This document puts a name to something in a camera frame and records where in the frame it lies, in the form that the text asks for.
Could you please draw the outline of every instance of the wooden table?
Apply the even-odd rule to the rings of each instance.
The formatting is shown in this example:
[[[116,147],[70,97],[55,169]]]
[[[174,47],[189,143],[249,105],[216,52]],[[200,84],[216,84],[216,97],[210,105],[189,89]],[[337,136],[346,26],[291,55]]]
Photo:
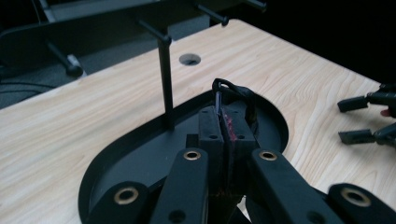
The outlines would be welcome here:
[[[202,58],[186,66],[178,58]],[[241,21],[171,46],[174,104],[211,88],[215,77],[246,86],[283,113],[286,158],[324,192],[348,182],[396,209],[396,151],[345,146],[338,132],[393,122],[383,106],[342,114],[337,102],[379,84]],[[163,114],[156,50],[0,110],[0,223],[79,223],[78,188],[108,144]]]

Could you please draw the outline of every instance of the black tray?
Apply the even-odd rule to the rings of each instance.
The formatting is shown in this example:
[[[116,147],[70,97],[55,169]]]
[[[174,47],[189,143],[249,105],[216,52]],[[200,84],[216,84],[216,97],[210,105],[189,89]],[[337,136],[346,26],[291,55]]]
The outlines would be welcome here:
[[[134,181],[155,189],[168,174],[174,157],[186,147],[187,134],[198,133],[197,112],[213,105],[211,91],[174,108],[175,129],[165,125],[165,115],[149,121],[120,137],[102,150],[88,167],[79,189],[78,211],[85,220],[101,197],[114,185]],[[288,126],[270,102],[256,94],[260,147],[283,152]]]

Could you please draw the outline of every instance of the black mount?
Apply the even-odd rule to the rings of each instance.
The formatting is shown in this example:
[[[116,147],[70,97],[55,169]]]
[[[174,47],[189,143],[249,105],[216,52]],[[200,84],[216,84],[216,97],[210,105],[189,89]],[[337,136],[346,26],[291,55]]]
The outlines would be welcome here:
[[[376,92],[342,100],[338,107],[342,113],[367,108],[368,104],[386,105],[389,115],[396,118],[396,84],[381,84]],[[340,132],[341,141],[347,145],[374,143],[396,147],[396,123],[372,133],[369,129],[351,132]]]
[[[131,150],[126,144],[134,141],[131,135],[101,152],[81,183],[82,222],[395,223],[396,213],[358,186],[333,185],[328,195],[310,187],[281,154],[286,146],[281,131],[285,123],[277,117],[277,125],[265,130],[268,123],[262,109],[272,118],[279,115],[271,105],[262,105],[262,98],[253,91],[217,78],[211,95],[215,101],[196,112],[196,127],[185,131],[176,122],[172,132],[180,133],[165,134],[169,143],[172,138],[184,138],[179,145],[165,144],[163,139],[158,150],[153,149],[156,144],[144,149],[140,143]],[[280,142],[271,145],[271,139]],[[146,156],[148,150],[156,153]],[[156,159],[161,153],[172,158],[169,169]],[[168,172],[148,181],[147,175],[156,175],[158,168]],[[138,180],[140,174],[145,177]],[[250,220],[236,207],[243,197]]]

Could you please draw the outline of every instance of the wire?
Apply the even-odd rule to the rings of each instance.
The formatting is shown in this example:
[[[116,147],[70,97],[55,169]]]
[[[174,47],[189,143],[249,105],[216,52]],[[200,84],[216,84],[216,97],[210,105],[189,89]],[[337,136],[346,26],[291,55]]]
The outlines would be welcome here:
[[[35,14],[37,15],[38,24],[41,24],[40,15],[38,15],[37,7],[35,6],[35,0],[31,0],[33,7],[35,8]]]
[[[26,85],[26,86],[37,86],[37,87],[45,87],[50,89],[55,89],[55,86],[45,85],[45,84],[38,84],[38,83],[31,83],[31,82],[1,82],[0,85]]]

